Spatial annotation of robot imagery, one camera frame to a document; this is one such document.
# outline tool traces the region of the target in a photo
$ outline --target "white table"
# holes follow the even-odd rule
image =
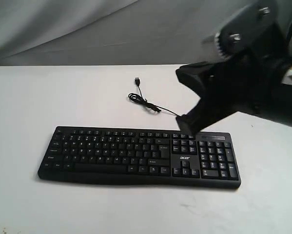
[[[205,129],[231,133],[236,191],[37,177],[56,126],[177,129],[174,116],[127,95],[140,77],[150,102],[188,112],[198,97],[178,83],[178,67],[0,67],[0,234],[292,233],[292,128],[242,113]]]

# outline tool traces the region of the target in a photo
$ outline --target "space bar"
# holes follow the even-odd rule
[[[76,172],[96,172],[96,173],[125,173],[124,165],[104,165],[104,164],[75,164]]]

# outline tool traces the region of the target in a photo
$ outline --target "black keyboard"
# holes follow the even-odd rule
[[[241,184],[230,134],[170,130],[57,127],[38,175],[110,185]]]

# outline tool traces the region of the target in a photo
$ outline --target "wire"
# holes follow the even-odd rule
[[[128,95],[128,98],[129,98],[132,102],[137,103],[137,104],[139,104],[139,105],[143,105],[143,106],[145,106],[145,107],[147,107],[147,108],[149,108],[149,109],[152,109],[153,111],[158,112],[158,113],[160,113],[160,112],[162,111],[161,109],[163,109],[163,110],[166,110],[166,111],[172,113],[173,115],[179,116],[178,114],[176,114],[176,113],[173,112],[173,111],[170,111],[170,110],[168,110],[168,109],[166,109],[166,108],[163,108],[163,107],[161,107],[161,106],[154,105],[154,104],[148,102],[147,99],[144,99],[143,96],[142,96],[142,94],[141,94],[140,87],[139,87],[139,85],[140,85],[140,80],[139,80],[139,78],[135,78],[135,84],[136,84],[137,87],[138,87],[138,90],[139,90],[139,92],[140,92],[140,95],[138,95],[138,94],[134,94],[134,93],[130,93],[130,94]]]

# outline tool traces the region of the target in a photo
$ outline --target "gray fabric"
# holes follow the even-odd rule
[[[39,5],[36,9],[40,8],[38,14],[30,16],[35,19],[27,25],[31,30],[22,28],[17,40],[11,38],[9,43],[0,42],[0,65],[184,64],[201,61],[204,57],[201,40],[251,0],[138,0],[134,4],[131,4],[134,0],[30,2]],[[286,33],[292,20],[292,0],[278,0],[278,5],[278,21]]]

